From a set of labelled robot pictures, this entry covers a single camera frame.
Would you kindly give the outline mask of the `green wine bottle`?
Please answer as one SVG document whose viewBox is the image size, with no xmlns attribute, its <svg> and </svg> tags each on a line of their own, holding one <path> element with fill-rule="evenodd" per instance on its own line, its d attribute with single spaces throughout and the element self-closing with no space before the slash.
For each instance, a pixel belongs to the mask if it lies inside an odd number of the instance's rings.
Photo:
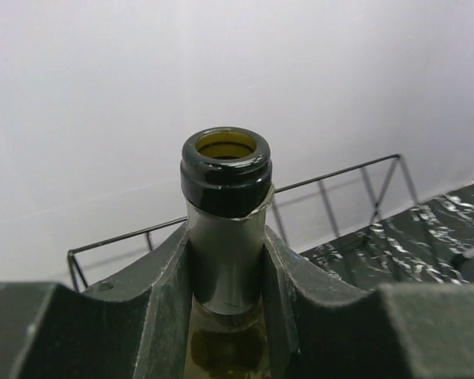
<svg viewBox="0 0 474 379">
<path fill-rule="evenodd" d="M 193 292 L 186 378 L 269 376 L 261 282 L 272 170 L 268 143 L 248 129 L 205 129 L 182 147 Z"/>
</svg>

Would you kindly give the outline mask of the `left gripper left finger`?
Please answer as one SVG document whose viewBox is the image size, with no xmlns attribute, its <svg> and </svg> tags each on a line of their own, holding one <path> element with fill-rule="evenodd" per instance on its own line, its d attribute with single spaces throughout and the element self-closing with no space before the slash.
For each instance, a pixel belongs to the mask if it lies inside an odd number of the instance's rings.
<svg viewBox="0 0 474 379">
<path fill-rule="evenodd" d="M 0 283 L 0 378 L 180 378 L 192 304 L 187 229 L 79 293 Z"/>
</svg>

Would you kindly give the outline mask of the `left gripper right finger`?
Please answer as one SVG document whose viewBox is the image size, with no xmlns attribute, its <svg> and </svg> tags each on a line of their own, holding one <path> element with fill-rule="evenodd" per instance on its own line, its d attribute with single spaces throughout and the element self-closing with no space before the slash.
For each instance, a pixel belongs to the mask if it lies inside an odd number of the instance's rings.
<svg viewBox="0 0 474 379">
<path fill-rule="evenodd" d="M 262 299 L 275 378 L 474 378 L 474 284 L 362 291 L 265 232 Z"/>
</svg>

